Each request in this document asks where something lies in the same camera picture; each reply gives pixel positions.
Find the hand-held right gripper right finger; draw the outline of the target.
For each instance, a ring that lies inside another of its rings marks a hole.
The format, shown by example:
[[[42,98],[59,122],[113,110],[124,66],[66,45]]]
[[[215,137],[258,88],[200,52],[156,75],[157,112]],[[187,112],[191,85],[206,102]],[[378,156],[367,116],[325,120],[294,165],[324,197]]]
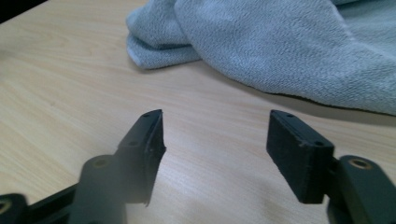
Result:
[[[322,203],[334,145],[298,117],[270,112],[266,150],[300,203]]]

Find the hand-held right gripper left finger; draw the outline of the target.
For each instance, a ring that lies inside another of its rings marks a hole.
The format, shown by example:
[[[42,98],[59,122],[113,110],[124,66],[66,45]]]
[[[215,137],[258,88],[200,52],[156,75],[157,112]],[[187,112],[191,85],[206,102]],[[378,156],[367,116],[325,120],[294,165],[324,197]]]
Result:
[[[120,160],[123,195],[127,203],[149,204],[165,151],[163,111],[149,111],[123,137],[115,153]]]

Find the light blue towel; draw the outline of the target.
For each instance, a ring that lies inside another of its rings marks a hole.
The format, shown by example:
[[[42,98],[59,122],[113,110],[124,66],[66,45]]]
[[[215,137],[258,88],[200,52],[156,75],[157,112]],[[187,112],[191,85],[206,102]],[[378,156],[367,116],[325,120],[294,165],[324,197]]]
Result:
[[[396,0],[148,0],[126,25],[141,68],[203,60],[260,91],[396,116]]]

